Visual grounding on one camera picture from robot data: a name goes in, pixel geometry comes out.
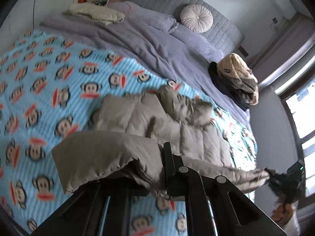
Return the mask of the person's right hand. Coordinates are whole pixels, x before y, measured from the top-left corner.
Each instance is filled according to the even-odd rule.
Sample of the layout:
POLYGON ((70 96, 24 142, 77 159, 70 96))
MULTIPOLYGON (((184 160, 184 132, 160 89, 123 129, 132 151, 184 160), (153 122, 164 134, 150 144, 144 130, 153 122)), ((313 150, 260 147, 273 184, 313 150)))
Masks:
POLYGON ((276 222, 280 227, 285 226, 292 218, 295 211, 294 204, 284 202, 283 197, 277 199, 277 206, 272 211, 271 219, 276 222))

